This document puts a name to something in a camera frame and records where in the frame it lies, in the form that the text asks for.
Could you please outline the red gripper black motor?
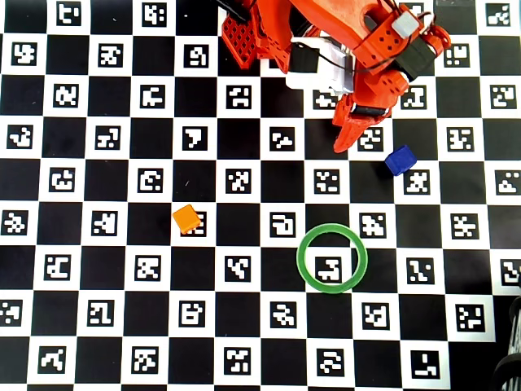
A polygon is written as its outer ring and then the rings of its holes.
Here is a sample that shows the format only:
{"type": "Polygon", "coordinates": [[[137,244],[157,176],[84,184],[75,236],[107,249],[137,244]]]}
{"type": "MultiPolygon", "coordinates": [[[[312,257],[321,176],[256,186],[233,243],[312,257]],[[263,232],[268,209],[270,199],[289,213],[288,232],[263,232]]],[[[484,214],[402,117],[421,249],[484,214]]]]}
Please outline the red gripper black motor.
{"type": "Polygon", "coordinates": [[[357,72],[353,92],[344,94],[335,109],[333,124],[341,130],[333,145],[334,152],[347,151],[367,128],[389,117],[408,88],[407,77],[396,70],[375,75],[357,72]]]}

